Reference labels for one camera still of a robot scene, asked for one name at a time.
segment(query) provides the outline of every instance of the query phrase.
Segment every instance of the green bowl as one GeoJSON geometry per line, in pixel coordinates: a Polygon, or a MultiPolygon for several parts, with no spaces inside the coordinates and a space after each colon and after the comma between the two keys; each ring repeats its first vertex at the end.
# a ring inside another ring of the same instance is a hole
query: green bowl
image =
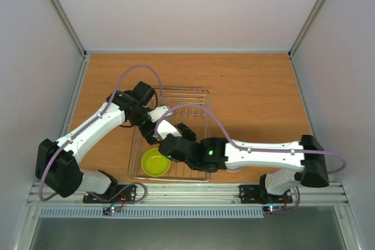
{"type": "Polygon", "coordinates": [[[143,155],[141,166],[148,176],[160,177],[169,170],[171,161],[159,153],[158,148],[152,148],[143,155]]]}

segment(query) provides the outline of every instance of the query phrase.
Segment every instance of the brown table surface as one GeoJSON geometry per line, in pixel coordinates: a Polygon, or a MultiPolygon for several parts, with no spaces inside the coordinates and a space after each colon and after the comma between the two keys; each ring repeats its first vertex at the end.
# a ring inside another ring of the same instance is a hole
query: brown table surface
{"type": "MultiPolygon", "coordinates": [[[[164,87],[208,89],[212,111],[234,139],[278,143],[296,141],[310,133],[286,54],[92,54],[72,129],[99,109],[120,75],[134,64],[155,68],[164,87]]],[[[120,89],[132,89],[139,80],[157,85],[151,71],[136,69],[120,89]]],[[[128,175],[132,134],[132,129],[112,130],[88,152],[80,167],[104,170],[120,182],[134,181],[128,175]]],[[[214,123],[212,136],[223,136],[214,123]]],[[[237,173],[221,170],[211,175],[210,182],[257,182],[262,174],[274,171],[266,167],[246,167],[237,173]]]]}

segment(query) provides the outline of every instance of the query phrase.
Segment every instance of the black mounting plate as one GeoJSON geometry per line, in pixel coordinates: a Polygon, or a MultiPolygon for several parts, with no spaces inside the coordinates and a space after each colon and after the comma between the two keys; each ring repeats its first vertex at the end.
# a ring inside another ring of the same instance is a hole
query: black mounting plate
{"type": "Polygon", "coordinates": [[[284,198],[287,199],[287,203],[293,202],[291,190],[287,190],[284,194],[280,196],[267,194],[266,198],[260,197],[260,185],[259,184],[242,184],[239,186],[239,190],[240,190],[240,198],[241,198],[242,204],[285,203],[284,198]]]}
{"type": "MultiPolygon", "coordinates": [[[[125,187],[124,184],[117,185],[116,193],[118,193],[123,187],[125,187]]],[[[125,190],[123,190],[122,193],[126,196],[127,201],[134,201],[135,196],[137,195],[137,186],[133,184],[133,185],[127,187],[125,190]]],[[[118,196],[116,196],[116,198],[114,198],[110,201],[106,201],[106,202],[97,200],[91,194],[83,196],[83,203],[90,203],[90,204],[93,204],[93,203],[94,204],[113,203],[113,202],[119,202],[121,200],[122,200],[122,195],[120,195],[120,194],[118,196]]]]}

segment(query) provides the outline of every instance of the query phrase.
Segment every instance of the white backdrop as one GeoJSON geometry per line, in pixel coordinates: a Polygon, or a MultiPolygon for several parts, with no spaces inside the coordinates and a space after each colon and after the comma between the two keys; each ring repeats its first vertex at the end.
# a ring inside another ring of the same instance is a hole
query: white backdrop
{"type": "Polygon", "coordinates": [[[56,138],[81,59],[49,0],[0,7],[0,249],[10,249],[38,145],[56,138]]]}
{"type": "Polygon", "coordinates": [[[288,51],[316,0],[59,0],[86,50],[288,51]]]}
{"type": "Polygon", "coordinates": [[[341,153],[343,182],[366,249],[375,249],[375,2],[327,0],[295,55],[315,133],[341,153]]]}

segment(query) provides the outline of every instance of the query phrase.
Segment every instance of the metal wire basket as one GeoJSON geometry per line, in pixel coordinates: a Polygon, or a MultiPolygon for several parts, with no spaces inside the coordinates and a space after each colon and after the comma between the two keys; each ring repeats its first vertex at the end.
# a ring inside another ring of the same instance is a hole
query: metal wire basket
{"type": "MultiPolygon", "coordinates": [[[[158,96],[160,90],[155,88],[158,96]]],[[[205,89],[196,88],[163,88],[164,104],[170,108],[180,104],[197,104],[210,108],[210,93],[205,89]]],[[[149,103],[149,107],[155,106],[155,97],[149,103]]],[[[171,124],[184,123],[197,136],[197,141],[210,136],[210,116],[199,108],[184,107],[173,112],[173,116],[167,119],[171,124]]],[[[135,179],[151,179],[166,181],[208,181],[210,173],[191,170],[185,163],[171,163],[169,170],[160,177],[148,176],[141,167],[143,154],[150,148],[158,145],[149,145],[142,137],[138,128],[134,129],[130,151],[128,174],[135,179]]]]}

